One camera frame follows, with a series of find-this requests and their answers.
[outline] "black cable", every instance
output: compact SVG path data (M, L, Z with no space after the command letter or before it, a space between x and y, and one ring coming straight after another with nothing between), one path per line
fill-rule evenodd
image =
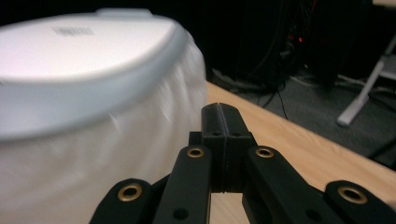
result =
M377 104L377 105L380 105L380 106L383 106L383 107L385 107L387 110L389 110L389 111L391 111L391 112L393 112L393 113L396 113L396 108L395 108L395 107L393 107L393 106L391 106L391 105L385 103L384 101L382 101L382 100L380 100L380 99L374 97L371 93L369 93L369 97L370 97L370 99L373 101L373 103L375 103L375 104Z
M384 146L378 148L374 153L368 155L367 158L370 160L374 160L379 155L382 155L383 153L390 151L392 149L392 147L395 145L396 145L396 137L391 139Z
M264 105L262 105L262 108L268 106L271 103L271 101L274 99L274 96L275 96L275 92L273 92L270 98L267 100L267 102L265 102Z
M283 110L283 114L285 115L285 119L289 119L288 116L286 115L285 106L283 105L283 100L282 100L282 97L280 96L279 91L277 92L277 95L279 96L280 103L282 104L282 110Z
M281 2L280 2L280 7L279 7L279 13L278 13L278 17L277 17L277 21L276 21L276 27L279 27L280 26L280 23L281 23L281 20L282 20L282 12L283 12L283 10L284 10L284 4L285 4L285 1L284 0L281 0ZM273 40L271 41L271 44L270 44L270 47L269 47L269 49L266 51L266 53L265 53L265 55L264 55L264 57L262 58L262 60L255 66L255 68L247 75L247 79L251 79L251 77L262 67L262 65L267 61L267 58L269 57L269 55L270 55L270 52L273 50L273 48L275 47L275 44L276 44L276 39L278 38L278 36L279 36L279 33L280 33L280 30L281 29L276 29L276 32L275 32L275 34L274 34L274 38L273 38Z

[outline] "white container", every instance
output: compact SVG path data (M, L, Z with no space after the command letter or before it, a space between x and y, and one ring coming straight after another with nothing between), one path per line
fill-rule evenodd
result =
M0 223L88 223L126 178L170 173L200 130L205 65L146 10L0 28Z

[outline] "white fabric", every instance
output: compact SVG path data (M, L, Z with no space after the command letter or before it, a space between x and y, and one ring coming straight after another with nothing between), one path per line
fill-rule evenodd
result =
M117 182L171 172L205 103L204 60L190 40L138 104L78 130L0 143L0 223L89 223Z

